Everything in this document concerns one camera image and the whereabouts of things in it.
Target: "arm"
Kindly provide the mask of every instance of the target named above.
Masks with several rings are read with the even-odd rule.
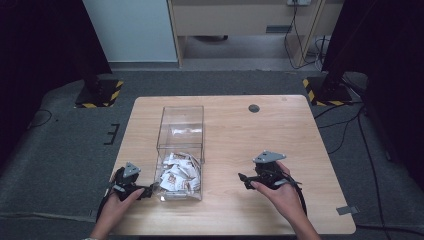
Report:
[[[121,221],[125,212],[143,191],[144,189],[134,191],[122,202],[116,194],[112,193],[103,207],[102,213],[90,234],[90,238],[98,240],[107,239],[109,233]]]
[[[277,164],[285,173],[290,174],[290,170],[281,162],[277,162]],[[287,219],[299,240],[320,239],[315,228],[303,212],[296,190],[290,184],[284,184],[277,190],[269,189],[259,182],[252,182],[251,184],[258,192],[267,197],[274,204],[277,211]]]

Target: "light wood tabletop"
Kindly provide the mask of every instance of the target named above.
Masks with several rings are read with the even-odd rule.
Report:
[[[249,106],[259,106],[259,112]],[[302,183],[308,218],[319,234],[351,234],[351,214],[336,208],[346,200],[309,104],[301,95],[140,97],[135,101],[113,173],[131,162],[141,168],[137,185],[155,177],[156,144],[165,106],[204,106],[203,199],[137,201],[118,225],[117,235],[286,235],[288,222],[238,173],[255,176],[252,159],[268,150]]]

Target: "white wall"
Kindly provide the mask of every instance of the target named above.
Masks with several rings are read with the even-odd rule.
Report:
[[[83,0],[109,62],[177,62],[166,0]]]

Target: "clear container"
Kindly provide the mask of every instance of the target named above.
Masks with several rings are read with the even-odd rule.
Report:
[[[202,199],[203,106],[163,108],[155,193],[161,201]]]

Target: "power outlet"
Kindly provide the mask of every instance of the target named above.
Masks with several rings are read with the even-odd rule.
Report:
[[[287,0],[287,5],[289,6],[309,6],[311,5],[311,0]]]

